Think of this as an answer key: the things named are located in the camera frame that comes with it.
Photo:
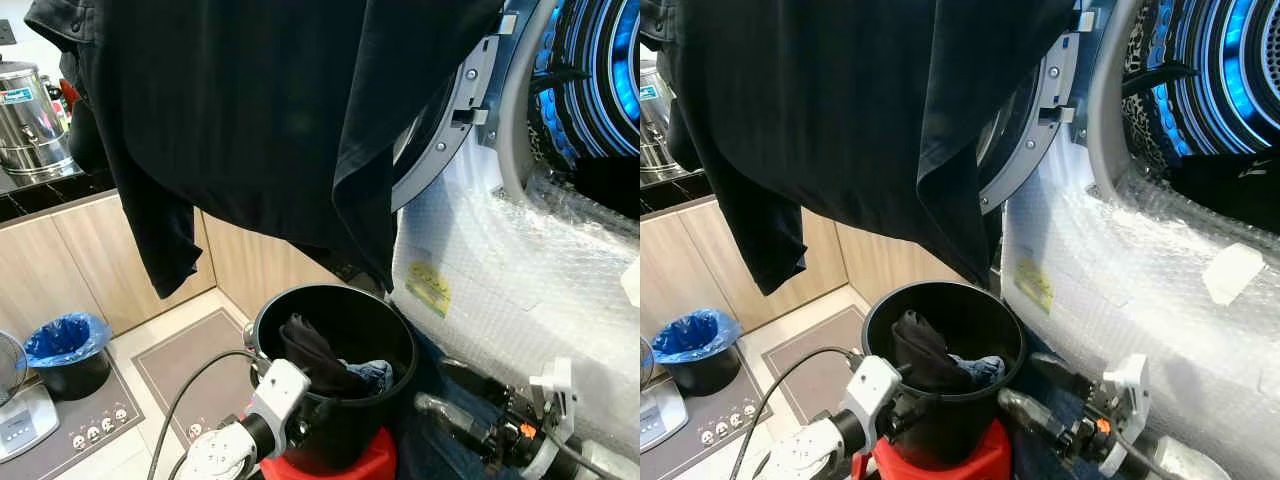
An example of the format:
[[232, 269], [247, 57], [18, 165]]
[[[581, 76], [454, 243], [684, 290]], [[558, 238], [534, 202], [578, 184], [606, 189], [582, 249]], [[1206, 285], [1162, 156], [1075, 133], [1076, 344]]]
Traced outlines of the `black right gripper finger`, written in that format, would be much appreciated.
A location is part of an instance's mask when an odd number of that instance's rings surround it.
[[413, 398], [415, 408], [431, 417], [440, 430], [463, 447], [486, 447], [488, 430], [466, 410], [426, 393]]
[[1057, 356], [1036, 352], [1030, 355], [1030, 365], [1056, 387], [1085, 402], [1092, 401], [1097, 392], [1093, 380]]
[[1020, 428], [1047, 443], [1069, 443], [1066, 426], [1039, 401], [1019, 390], [998, 392], [998, 406]]
[[442, 358], [440, 370], [454, 384], [497, 407], [508, 407], [513, 399], [511, 388], [498, 379], [476, 370], [457, 358]]

